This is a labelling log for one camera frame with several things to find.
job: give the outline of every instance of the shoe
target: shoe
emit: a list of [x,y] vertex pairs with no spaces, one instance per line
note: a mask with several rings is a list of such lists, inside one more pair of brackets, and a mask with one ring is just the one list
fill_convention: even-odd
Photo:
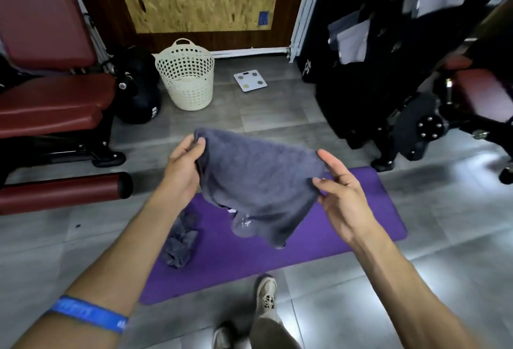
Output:
[[228,327],[222,325],[214,331],[212,349],[232,349],[233,346],[233,337]]
[[276,279],[270,276],[264,277],[256,290],[256,313],[261,315],[274,310],[274,295],[278,286]]

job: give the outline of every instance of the gray tile floor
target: gray tile floor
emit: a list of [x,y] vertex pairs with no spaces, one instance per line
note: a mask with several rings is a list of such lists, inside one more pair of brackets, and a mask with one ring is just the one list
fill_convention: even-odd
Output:
[[[242,93],[232,75],[258,69],[268,87]],[[19,169],[10,183],[130,172],[134,195],[91,204],[0,218],[0,348],[9,347],[118,236],[158,183],[171,149],[198,126],[245,132],[309,148],[325,148],[347,166],[368,165],[376,149],[350,150],[330,130],[313,97],[285,57],[218,60],[212,103],[177,109],[167,95],[160,115],[142,126],[116,121],[112,146],[127,155],[117,169],[88,162]],[[481,337],[513,347],[513,187],[497,175],[507,159],[496,146],[451,131],[426,158],[400,158],[382,181],[409,230],[399,242],[434,292]],[[272,272],[278,312],[306,349],[400,347],[394,329],[353,254]],[[209,348],[213,328],[251,322],[255,278],[139,305],[123,348]]]

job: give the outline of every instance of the laundry basket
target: laundry basket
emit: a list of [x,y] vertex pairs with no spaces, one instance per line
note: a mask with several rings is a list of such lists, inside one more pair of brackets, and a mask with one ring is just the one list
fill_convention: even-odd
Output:
[[[180,40],[189,44],[178,45]],[[179,38],[155,56],[155,66],[169,96],[182,110],[200,110],[212,101],[214,58],[205,48]]]

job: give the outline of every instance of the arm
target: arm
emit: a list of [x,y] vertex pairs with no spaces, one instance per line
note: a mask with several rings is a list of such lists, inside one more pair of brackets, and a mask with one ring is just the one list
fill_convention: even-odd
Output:
[[480,346],[429,289],[374,218],[358,180],[325,150],[318,155],[334,181],[315,178],[327,196],[319,197],[338,235],[362,265],[374,291],[407,349],[477,349]]
[[[67,289],[66,295],[130,316],[176,217],[200,182],[195,160],[205,140],[185,138],[169,157],[164,179],[118,239]],[[78,320],[47,313],[14,345],[25,348],[114,348],[119,336]]]

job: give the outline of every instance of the person's left hand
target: person's left hand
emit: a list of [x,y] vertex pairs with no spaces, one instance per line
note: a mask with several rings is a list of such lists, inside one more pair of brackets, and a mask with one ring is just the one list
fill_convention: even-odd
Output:
[[204,138],[195,142],[192,134],[178,144],[169,156],[164,178],[154,194],[156,197],[172,202],[179,211],[189,204],[200,185],[195,161],[205,150],[205,144]]

